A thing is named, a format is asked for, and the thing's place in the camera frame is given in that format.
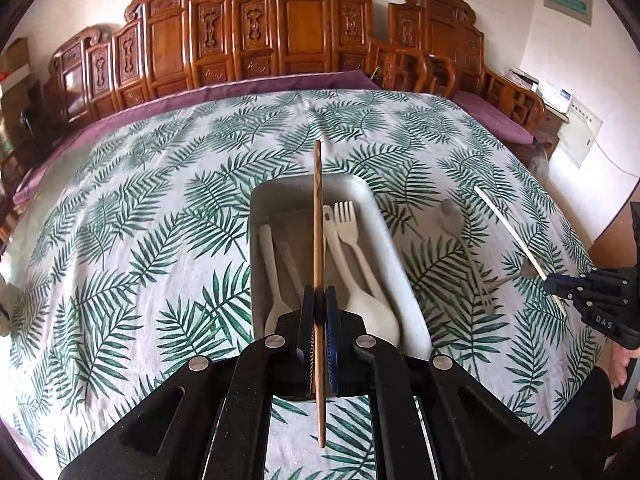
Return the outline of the person's right hand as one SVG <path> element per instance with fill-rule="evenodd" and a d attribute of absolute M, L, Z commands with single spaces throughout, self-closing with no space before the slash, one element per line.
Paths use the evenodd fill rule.
<path fill-rule="evenodd" d="M 640 349 L 628 350 L 616 342 L 612 343 L 608 377 L 614 388 L 622 386 L 627 380 L 626 368 L 632 359 L 638 359 Z"/>

